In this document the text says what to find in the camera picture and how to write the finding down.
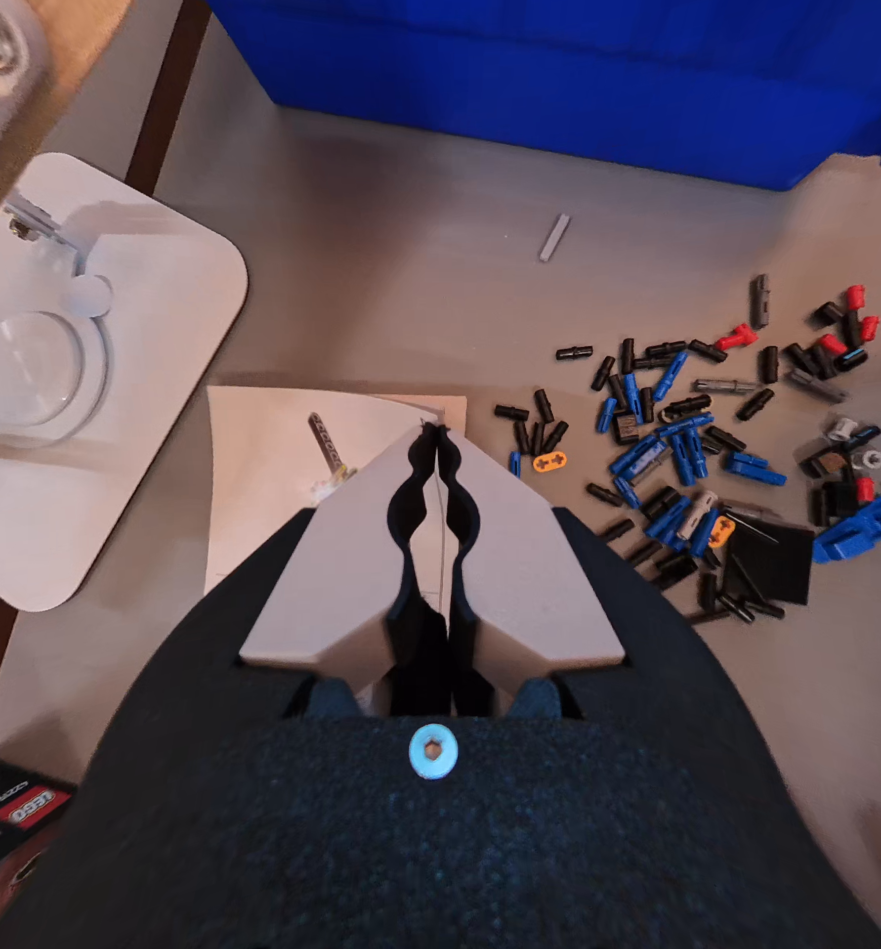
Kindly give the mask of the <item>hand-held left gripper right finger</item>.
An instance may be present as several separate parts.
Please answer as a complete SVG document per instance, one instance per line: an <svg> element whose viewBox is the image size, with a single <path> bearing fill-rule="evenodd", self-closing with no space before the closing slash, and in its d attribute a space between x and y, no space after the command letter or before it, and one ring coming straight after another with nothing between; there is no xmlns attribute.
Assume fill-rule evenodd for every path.
<svg viewBox="0 0 881 949"><path fill-rule="evenodd" d="M447 623L457 714L494 714L528 680L624 661L553 507L444 426L438 609Z"/></svg>

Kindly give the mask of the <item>white document stand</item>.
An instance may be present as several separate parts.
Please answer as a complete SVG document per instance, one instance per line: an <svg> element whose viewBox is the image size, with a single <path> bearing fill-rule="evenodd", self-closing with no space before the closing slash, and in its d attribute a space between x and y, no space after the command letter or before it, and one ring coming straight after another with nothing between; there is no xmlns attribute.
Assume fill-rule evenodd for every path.
<svg viewBox="0 0 881 949"><path fill-rule="evenodd" d="M248 289L233 243L35 154L129 2L0 2L0 598L80 587Z"/></svg>

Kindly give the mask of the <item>lego set box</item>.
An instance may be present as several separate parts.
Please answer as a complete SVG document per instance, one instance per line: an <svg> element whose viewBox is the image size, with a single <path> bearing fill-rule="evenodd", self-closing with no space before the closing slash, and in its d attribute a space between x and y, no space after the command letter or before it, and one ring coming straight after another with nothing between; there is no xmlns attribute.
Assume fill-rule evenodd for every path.
<svg viewBox="0 0 881 949"><path fill-rule="evenodd" d="M0 759L0 917L26 886L78 792Z"/></svg>

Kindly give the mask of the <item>pile of small lego pins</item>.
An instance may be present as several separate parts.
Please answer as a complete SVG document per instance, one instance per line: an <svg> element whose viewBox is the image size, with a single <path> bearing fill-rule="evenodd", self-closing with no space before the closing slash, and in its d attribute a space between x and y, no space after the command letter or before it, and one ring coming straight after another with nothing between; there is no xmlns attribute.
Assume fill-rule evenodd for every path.
<svg viewBox="0 0 881 949"><path fill-rule="evenodd" d="M790 477L735 430L718 425L713 400L732 397L730 423L753 421L777 395L780 382L826 408L848 404L840 383L869 359L881 318L866 288L849 286L805 318L817 335L807 345L765 345L755 351L755 377L690 380L686 397L673 388L691 360L723 367L731 352L753 347L769 325L767 273L750 280L748 319L713 342L699 338L659 342L636 351L633 338L606 355L590 384L600 396L594 431L620 452L605 483L585 490L600 503L628 513L601 528L606 543L638 528L644 541L626 557L652 567L651 584L666 592L693 578L695 625L733 617L752 624L786 618L786 604L807 605L814 566L848 563L881 545L881 436L876 423L837 416L795 459L807 481L809 527L781 521L765 508L733 501L709 485L717 474L763 489L785 488Z"/></svg>

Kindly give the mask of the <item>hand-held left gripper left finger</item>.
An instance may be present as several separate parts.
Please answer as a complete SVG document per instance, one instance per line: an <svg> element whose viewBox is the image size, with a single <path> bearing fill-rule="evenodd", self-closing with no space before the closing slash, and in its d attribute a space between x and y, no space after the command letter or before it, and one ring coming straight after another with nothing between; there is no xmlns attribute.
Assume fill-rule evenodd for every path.
<svg viewBox="0 0 881 949"><path fill-rule="evenodd" d="M386 713L448 714L448 632L412 541L430 520L437 438L423 422L319 504L238 653L240 667L386 682Z"/></svg>

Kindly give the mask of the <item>lego instruction booklet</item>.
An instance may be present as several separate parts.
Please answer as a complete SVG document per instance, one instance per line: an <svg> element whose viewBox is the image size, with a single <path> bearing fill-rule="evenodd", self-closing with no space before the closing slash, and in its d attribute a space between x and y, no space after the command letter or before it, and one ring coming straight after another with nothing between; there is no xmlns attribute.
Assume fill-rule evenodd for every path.
<svg viewBox="0 0 881 949"><path fill-rule="evenodd" d="M423 421L466 432L458 395L210 386L212 492L204 591L209 592L304 508L334 491L332 461L309 424L316 414L348 471L359 471Z"/></svg>

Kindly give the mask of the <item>blue plastic bin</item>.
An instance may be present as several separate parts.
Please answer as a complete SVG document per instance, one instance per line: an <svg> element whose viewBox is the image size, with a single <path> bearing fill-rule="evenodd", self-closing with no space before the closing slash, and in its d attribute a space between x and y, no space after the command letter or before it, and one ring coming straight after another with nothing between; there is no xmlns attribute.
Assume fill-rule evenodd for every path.
<svg viewBox="0 0 881 949"><path fill-rule="evenodd" d="M877 1L214 1L268 97L774 192L881 162Z"/></svg>

